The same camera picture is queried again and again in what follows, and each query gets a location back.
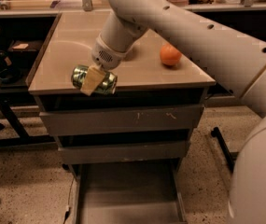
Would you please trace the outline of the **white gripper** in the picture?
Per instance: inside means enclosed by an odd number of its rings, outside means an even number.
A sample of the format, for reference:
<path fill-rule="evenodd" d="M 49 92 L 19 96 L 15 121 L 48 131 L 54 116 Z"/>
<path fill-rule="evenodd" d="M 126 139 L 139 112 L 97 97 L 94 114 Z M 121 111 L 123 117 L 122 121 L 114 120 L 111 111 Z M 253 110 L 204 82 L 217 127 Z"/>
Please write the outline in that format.
<path fill-rule="evenodd" d="M 104 70 L 113 70 L 125 58 L 126 52 L 114 51 L 98 36 L 91 50 L 91 56 L 93 61 L 102 66 Z M 92 65 L 88 68 L 80 88 L 80 91 L 88 96 L 96 90 L 105 78 L 105 71 L 97 65 Z"/>

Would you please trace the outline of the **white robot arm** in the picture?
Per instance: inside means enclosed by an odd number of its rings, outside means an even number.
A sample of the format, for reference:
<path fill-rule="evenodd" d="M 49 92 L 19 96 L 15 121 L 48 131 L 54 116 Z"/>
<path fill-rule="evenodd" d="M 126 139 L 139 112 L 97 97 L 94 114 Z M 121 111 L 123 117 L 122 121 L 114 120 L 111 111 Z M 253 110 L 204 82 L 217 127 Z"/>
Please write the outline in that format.
<path fill-rule="evenodd" d="M 108 1 L 82 91 L 93 93 L 146 30 L 163 37 L 261 116 L 234 166 L 227 224 L 266 224 L 266 43 L 167 0 Z"/>

